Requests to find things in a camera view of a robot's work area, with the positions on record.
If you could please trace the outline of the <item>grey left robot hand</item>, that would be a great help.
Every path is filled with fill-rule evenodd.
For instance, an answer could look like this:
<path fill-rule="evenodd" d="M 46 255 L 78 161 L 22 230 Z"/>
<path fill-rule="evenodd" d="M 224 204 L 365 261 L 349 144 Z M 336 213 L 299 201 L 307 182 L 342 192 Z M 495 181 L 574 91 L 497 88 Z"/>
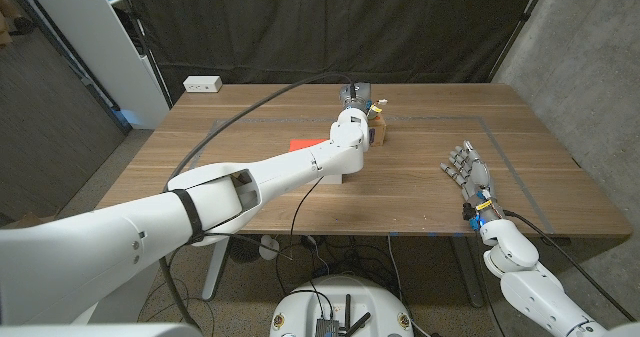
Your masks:
<path fill-rule="evenodd" d="M 346 84 L 341 88 L 339 98 L 344 109 L 355 108 L 367 114 L 372 105 L 371 84 L 368 82 Z"/>

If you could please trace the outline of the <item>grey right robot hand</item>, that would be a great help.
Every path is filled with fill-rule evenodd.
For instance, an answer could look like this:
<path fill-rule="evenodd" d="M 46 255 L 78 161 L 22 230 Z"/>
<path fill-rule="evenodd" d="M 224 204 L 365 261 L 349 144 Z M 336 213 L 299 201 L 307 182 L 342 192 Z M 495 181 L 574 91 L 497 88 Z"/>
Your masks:
<path fill-rule="evenodd" d="M 440 168 L 461 188 L 464 198 L 463 219 L 474 230 L 493 220 L 503 218 L 493 192 L 493 179 L 487 164 L 469 140 L 450 152 L 448 163 Z"/>

